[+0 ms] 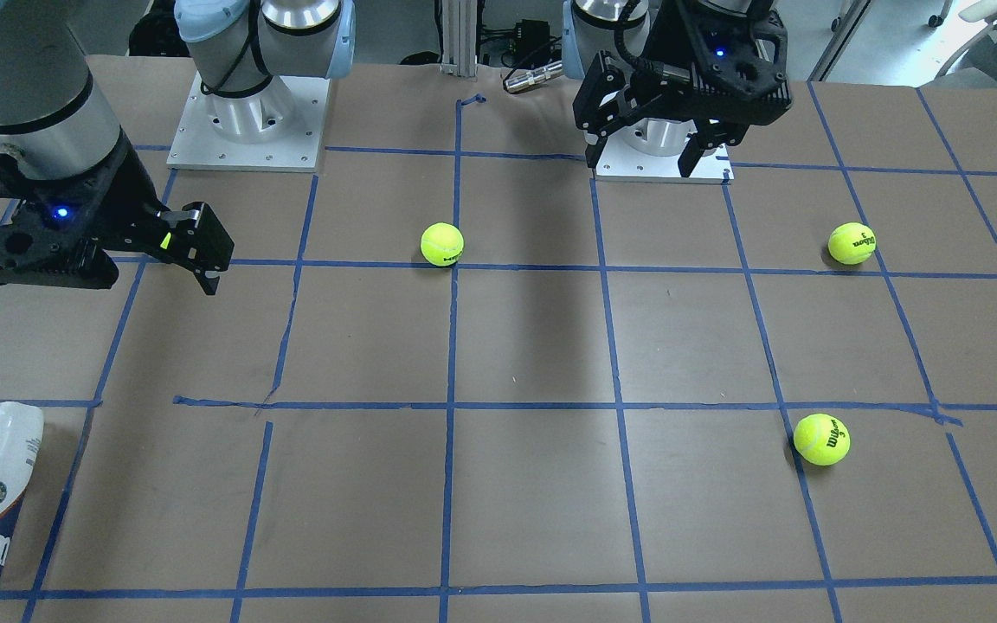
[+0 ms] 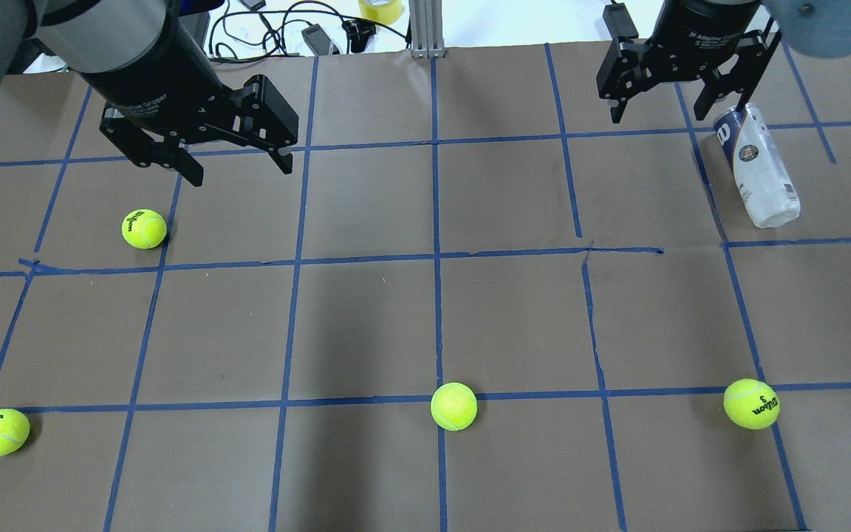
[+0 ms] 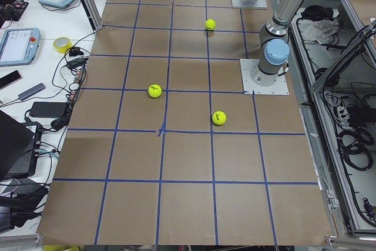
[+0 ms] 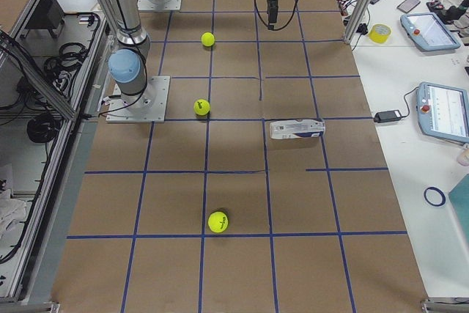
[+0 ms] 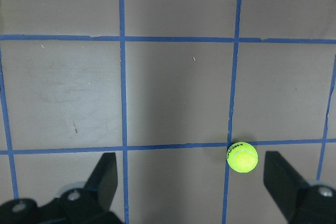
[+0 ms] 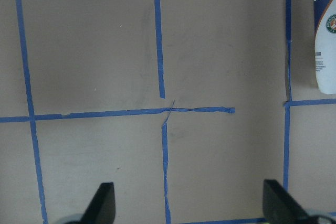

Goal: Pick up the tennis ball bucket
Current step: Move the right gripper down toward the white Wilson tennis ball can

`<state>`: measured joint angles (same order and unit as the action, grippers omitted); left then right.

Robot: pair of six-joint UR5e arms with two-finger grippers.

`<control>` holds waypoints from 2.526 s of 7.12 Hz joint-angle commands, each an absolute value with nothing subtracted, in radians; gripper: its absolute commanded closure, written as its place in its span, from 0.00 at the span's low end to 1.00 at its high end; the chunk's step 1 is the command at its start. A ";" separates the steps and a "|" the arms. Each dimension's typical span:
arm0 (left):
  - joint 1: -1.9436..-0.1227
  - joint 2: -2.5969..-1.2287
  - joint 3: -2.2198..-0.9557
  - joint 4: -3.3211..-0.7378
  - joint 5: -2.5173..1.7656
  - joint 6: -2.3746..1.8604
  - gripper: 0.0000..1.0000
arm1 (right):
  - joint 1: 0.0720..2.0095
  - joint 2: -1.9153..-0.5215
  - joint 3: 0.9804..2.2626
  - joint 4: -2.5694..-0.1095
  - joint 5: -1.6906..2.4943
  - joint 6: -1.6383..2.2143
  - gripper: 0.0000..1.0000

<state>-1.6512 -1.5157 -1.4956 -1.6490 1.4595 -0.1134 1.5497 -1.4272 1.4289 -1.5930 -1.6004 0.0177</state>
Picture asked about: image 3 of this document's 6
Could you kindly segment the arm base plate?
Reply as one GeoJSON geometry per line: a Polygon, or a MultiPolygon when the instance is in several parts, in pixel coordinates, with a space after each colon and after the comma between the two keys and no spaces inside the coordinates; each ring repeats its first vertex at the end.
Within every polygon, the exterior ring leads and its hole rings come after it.
{"type": "Polygon", "coordinates": [[[266,75],[259,70],[258,59],[240,59],[243,93],[246,95],[289,95],[287,81],[280,67],[277,74],[266,75]]]}
{"type": "Polygon", "coordinates": [[[231,0],[231,4],[238,9],[267,9],[266,0],[231,0]]]}

